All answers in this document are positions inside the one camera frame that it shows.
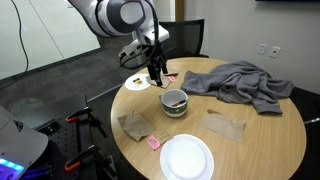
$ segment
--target small white plate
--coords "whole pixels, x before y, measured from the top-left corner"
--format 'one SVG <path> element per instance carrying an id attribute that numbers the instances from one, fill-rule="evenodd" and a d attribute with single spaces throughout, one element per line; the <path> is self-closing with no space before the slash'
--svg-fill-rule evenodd
<path id="1" fill-rule="evenodd" d="M 151 85 L 148 83 L 146 79 L 147 76 L 149 76 L 149 74 L 132 75 L 126 80 L 124 85 L 126 86 L 127 89 L 132 91 L 140 91 L 140 90 L 146 89 Z"/>
<path id="2" fill-rule="evenodd" d="M 174 136 L 165 143 L 160 154 L 160 165 L 170 180 L 209 180 L 214 171 L 208 146 L 188 134 Z"/>

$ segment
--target gray towel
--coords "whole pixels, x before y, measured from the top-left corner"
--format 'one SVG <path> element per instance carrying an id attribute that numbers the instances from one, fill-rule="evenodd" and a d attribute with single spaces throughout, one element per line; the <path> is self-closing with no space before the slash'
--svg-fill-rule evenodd
<path id="1" fill-rule="evenodd" d="M 210 73 L 188 71 L 181 89 L 188 94 L 215 96 L 229 103 L 251 103 L 259 114 L 282 114 L 278 99 L 289 97 L 294 85 L 275 79 L 246 61 L 217 66 Z"/>

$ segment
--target chair backrest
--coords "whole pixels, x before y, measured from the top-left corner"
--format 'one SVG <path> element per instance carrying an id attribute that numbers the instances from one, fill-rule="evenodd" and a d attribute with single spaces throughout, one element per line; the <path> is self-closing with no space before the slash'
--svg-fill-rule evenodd
<path id="1" fill-rule="evenodd" d="M 162 42 L 168 59 L 198 57 L 202 46 L 204 19 L 182 22 L 159 22 L 169 31 L 170 38 Z"/>

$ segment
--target wall outlet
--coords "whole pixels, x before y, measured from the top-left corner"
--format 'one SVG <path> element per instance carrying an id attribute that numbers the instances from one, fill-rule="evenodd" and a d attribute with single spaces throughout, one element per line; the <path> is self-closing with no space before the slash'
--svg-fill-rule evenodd
<path id="1" fill-rule="evenodd" d="M 271 51 L 270 51 L 269 56 L 270 56 L 270 57 L 273 57 L 273 58 L 278 57 L 278 54 L 279 54 L 280 50 L 281 50 L 281 47 L 273 46 L 272 49 L 271 49 Z"/>
<path id="2" fill-rule="evenodd" d="M 260 44 L 257 50 L 258 54 L 261 54 L 261 55 L 264 54 L 266 52 L 267 47 L 268 45 L 266 44 Z"/>

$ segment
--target blue light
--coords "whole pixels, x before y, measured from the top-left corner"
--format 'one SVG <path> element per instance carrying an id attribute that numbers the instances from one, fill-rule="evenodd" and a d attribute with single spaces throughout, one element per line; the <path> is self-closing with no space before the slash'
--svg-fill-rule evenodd
<path id="1" fill-rule="evenodd" d="M 0 165 L 7 166 L 8 168 L 14 169 L 16 171 L 23 171 L 24 169 L 24 167 L 2 158 L 0 158 Z"/>

